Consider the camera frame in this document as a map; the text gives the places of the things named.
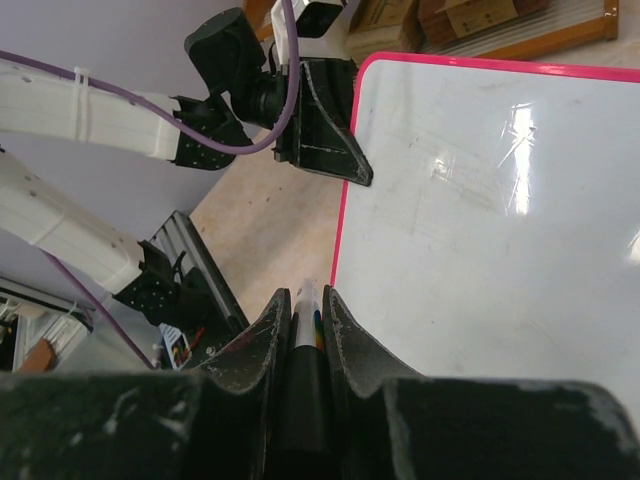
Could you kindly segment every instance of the white zip tie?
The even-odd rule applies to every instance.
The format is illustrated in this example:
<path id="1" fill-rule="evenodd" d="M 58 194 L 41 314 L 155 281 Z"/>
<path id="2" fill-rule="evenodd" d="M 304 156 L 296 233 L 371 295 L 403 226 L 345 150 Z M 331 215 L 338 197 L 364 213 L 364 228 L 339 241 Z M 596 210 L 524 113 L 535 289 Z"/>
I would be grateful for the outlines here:
<path id="1" fill-rule="evenodd" d="M 89 70 L 75 67 L 71 99 L 71 138 L 76 142 L 89 140 Z"/>

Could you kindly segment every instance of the wire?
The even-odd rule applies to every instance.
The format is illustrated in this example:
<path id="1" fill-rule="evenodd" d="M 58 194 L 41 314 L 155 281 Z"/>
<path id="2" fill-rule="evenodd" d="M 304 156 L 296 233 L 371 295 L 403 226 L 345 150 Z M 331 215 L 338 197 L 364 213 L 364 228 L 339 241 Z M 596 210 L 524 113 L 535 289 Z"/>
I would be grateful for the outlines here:
<path id="1" fill-rule="evenodd" d="M 147 110 L 155 113 L 163 120 L 168 122 L 169 124 L 176 127 L 185 135 L 193 138 L 194 140 L 200 142 L 206 147 L 211 148 L 212 150 L 216 150 L 218 152 L 227 153 L 230 155 L 249 155 L 251 153 L 259 152 L 260 150 L 264 150 L 269 147 L 284 131 L 285 127 L 289 123 L 291 116 L 293 114 L 293 110 L 295 108 L 297 99 L 298 99 L 298 86 L 300 83 L 300 55 L 298 51 L 298 32 L 296 29 L 296 20 L 295 14 L 293 13 L 293 4 L 292 0 L 282 0 L 282 10 L 284 12 L 285 25 L 287 28 L 287 37 L 289 43 L 289 85 L 287 86 L 287 99 L 284 103 L 284 107 L 282 108 L 282 113 L 278 118 L 278 121 L 273 126 L 271 132 L 267 134 L 260 142 L 248 145 L 248 146 L 238 146 L 238 145 L 224 145 L 222 143 L 218 143 L 215 140 L 205 137 L 199 132 L 189 128 L 187 125 L 183 124 L 179 120 L 173 118 L 173 115 L 164 111 L 162 108 L 157 106 L 156 104 L 150 102 L 149 100 L 141 97 L 140 95 L 136 95 L 128 90 L 125 90 L 122 87 L 118 87 L 117 85 L 113 85 L 108 82 L 104 82 L 102 80 L 98 80 L 97 78 L 89 78 L 89 86 L 97 88 L 99 90 L 104 90 L 105 92 L 113 93 L 114 95 L 118 95 L 130 102 L 140 105 L 141 107 L 146 108 Z M 44 72 L 51 73 L 53 75 L 57 75 L 62 78 L 66 78 L 67 80 L 74 80 L 76 78 L 75 72 L 70 70 L 66 70 L 64 68 L 56 67 L 54 65 L 50 65 L 45 62 L 40 62 L 38 60 L 33 60 L 28 57 L 23 57 L 22 55 L 17 55 L 15 53 L 6 52 L 4 50 L 0 50 L 0 59 L 7 60 L 9 62 L 18 63 L 20 65 L 24 65 L 30 68 L 35 68 L 38 70 L 42 70 Z"/>
<path id="2" fill-rule="evenodd" d="M 148 368 L 153 369 L 154 367 L 151 364 L 151 362 L 149 361 L 149 359 L 145 356 L 144 353 L 142 353 L 142 350 L 140 350 L 138 348 L 138 346 L 134 343 L 134 341 L 131 340 L 131 338 L 126 334 L 126 332 L 118 324 L 116 319 L 113 318 L 113 316 L 107 311 L 106 308 L 104 308 L 102 303 L 100 303 L 100 300 L 98 300 L 95 296 L 93 296 L 93 294 L 89 290 L 87 290 L 87 288 L 82 284 L 82 282 L 80 282 L 80 280 L 78 280 L 75 277 L 75 275 L 73 273 L 71 273 L 69 271 L 69 269 L 67 267 L 65 267 L 64 264 L 60 260 L 58 260 L 56 257 L 51 255 L 50 253 L 45 252 L 44 250 L 41 250 L 41 251 L 42 251 L 42 253 L 44 253 L 44 256 L 49 259 L 49 261 L 53 264 L 53 266 L 56 267 L 60 271 L 60 273 L 62 273 L 62 275 L 67 280 L 69 280 L 74 287 L 76 287 L 78 289 L 78 291 L 80 293 L 82 293 L 85 297 L 87 297 L 87 299 L 91 303 L 93 303 L 93 305 L 96 307 L 96 309 L 104 316 L 104 318 L 115 329 L 115 331 L 120 336 L 120 338 L 122 338 L 122 340 L 124 340 L 124 343 L 126 343 L 129 346 L 129 348 L 131 350 L 133 350 L 133 353 L 135 353 L 138 356 L 138 358 L 140 360 L 142 360 L 142 362 Z"/>

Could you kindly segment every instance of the wall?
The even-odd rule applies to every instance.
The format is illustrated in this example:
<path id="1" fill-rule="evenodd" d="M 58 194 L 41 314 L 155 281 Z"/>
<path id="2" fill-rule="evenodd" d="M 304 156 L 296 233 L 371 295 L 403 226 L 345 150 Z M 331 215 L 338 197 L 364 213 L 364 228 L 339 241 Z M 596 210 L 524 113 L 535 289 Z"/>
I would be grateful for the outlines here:
<path id="1" fill-rule="evenodd" d="M 4 0 L 2 49 L 138 91 L 204 98 L 187 35 L 240 0 Z M 114 149 L 0 134 L 29 168 L 114 227 L 148 238 L 174 211 L 190 212 L 220 172 L 174 167 Z M 77 298 L 40 253 L 0 230 L 0 275 Z M 97 285 L 91 289 L 101 293 Z"/>

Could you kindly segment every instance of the beige tabletop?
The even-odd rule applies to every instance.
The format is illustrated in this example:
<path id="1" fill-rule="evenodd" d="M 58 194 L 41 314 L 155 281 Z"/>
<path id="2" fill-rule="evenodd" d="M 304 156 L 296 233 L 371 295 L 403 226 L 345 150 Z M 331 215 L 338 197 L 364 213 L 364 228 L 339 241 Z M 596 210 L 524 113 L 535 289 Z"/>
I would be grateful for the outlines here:
<path id="1" fill-rule="evenodd" d="M 640 2 L 620 0 L 618 40 L 541 60 L 640 68 Z M 250 322 L 276 288 L 295 294 L 305 278 L 329 282 L 341 191 L 340 180 L 279 164 L 265 150 L 237 158 L 193 212 Z"/>

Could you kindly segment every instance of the pink border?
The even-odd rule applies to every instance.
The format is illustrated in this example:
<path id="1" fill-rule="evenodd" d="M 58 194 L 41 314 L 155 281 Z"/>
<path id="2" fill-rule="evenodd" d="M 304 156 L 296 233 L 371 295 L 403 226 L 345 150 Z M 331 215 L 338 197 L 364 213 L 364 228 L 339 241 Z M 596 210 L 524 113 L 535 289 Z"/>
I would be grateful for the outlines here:
<path id="1" fill-rule="evenodd" d="M 422 55 L 415 53 L 379 52 L 367 58 L 360 71 L 356 82 L 353 115 L 351 116 L 351 131 L 355 133 L 358 123 L 358 107 L 360 105 L 360 89 L 362 79 L 371 64 L 378 60 L 388 60 L 405 63 L 427 63 L 431 65 L 450 65 L 454 67 L 482 68 L 484 70 L 502 70 L 505 72 L 533 73 L 538 75 L 556 75 L 561 77 L 589 78 L 593 80 L 608 80 L 614 82 L 640 83 L 640 70 L 626 68 L 589 67 L 583 65 L 559 65 L 553 63 L 515 62 L 511 60 L 491 60 L 487 58 L 457 58 L 440 55 Z M 335 285 L 338 273 L 338 260 L 340 258 L 340 243 L 342 241 L 342 229 L 344 215 L 347 209 L 347 193 L 349 182 L 345 181 L 342 187 L 342 200 L 340 202 L 340 216 L 338 218 L 338 230 L 333 252 L 333 267 L 331 269 L 331 285 Z"/>

